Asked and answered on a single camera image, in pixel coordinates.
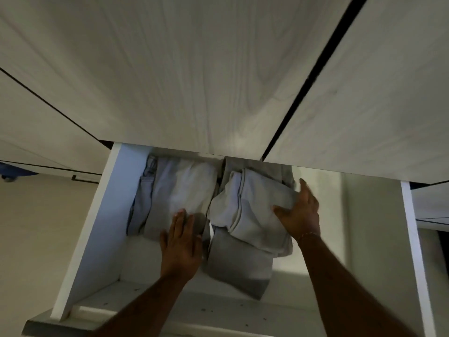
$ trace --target forearm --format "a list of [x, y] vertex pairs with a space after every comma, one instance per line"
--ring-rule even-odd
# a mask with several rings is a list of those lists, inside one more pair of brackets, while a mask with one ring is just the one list
[[91, 336], [158, 336], [185, 284], [174, 276], [160, 278]]
[[315, 234], [298, 243], [328, 336], [414, 336], [345, 269]]

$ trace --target white wood grain laminate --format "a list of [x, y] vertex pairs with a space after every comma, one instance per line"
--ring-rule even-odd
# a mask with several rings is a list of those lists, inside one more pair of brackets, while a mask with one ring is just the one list
[[64, 168], [64, 169], [67, 168], [64, 165], [53, 162], [47, 158], [41, 157], [30, 151], [27, 151], [25, 149], [14, 146], [4, 141], [0, 141], [0, 161], [37, 164], [54, 168]]
[[449, 179], [449, 0], [367, 0], [266, 161]]
[[1, 0], [0, 66], [110, 141], [259, 159], [350, 0]]
[[0, 100], [0, 141], [57, 168], [102, 173], [110, 150], [2, 72]]

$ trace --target hand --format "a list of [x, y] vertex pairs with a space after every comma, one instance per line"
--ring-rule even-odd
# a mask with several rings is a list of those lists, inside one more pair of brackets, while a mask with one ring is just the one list
[[318, 200], [311, 193], [306, 181], [300, 179], [301, 190], [293, 208], [285, 209], [273, 206], [273, 212], [287, 232], [297, 241], [306, 234], [320, 235], [320, 217]]
[[171, 221], [170, 231], [161, 232], [161, 278], [178, 277], [187, 283], [197, 272], [202, 258], [201, 236], [192, 236], [194, 217], [190, 215], [184, 226], [185, 211], [181, 209]]

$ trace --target bracelet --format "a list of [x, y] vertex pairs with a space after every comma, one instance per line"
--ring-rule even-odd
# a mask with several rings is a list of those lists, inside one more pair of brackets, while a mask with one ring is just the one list
[[307, 235], [316, 235], [317, 237], [320, 237], [317, 233], [315, 232], [307, 232], [307, 233], [303, 233], [301, 234], [301, 236], [298, 238], [298, 240], [296, 240], [296, 242], [299, 244], [301, 239], [304, 238]]

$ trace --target white drawer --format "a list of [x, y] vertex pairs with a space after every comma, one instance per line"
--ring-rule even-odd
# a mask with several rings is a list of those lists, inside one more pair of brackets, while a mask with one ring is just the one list
[[[127, 237], [129, 209], [149, 152], [222, 157], [115, 143], [51, 313], [58, 321], [103, 321], [159, 276], [157, 243]], [[408, 182], [294, 167], [320, 200], [323, 239], [386, 307], [419, 335], [434, 336], [429, 294]], [[275, 259], [270, 286], [251, 300], [201, 271], [189, 282], [167, 333], [324, 336], [310, 278], [298, 248]]]

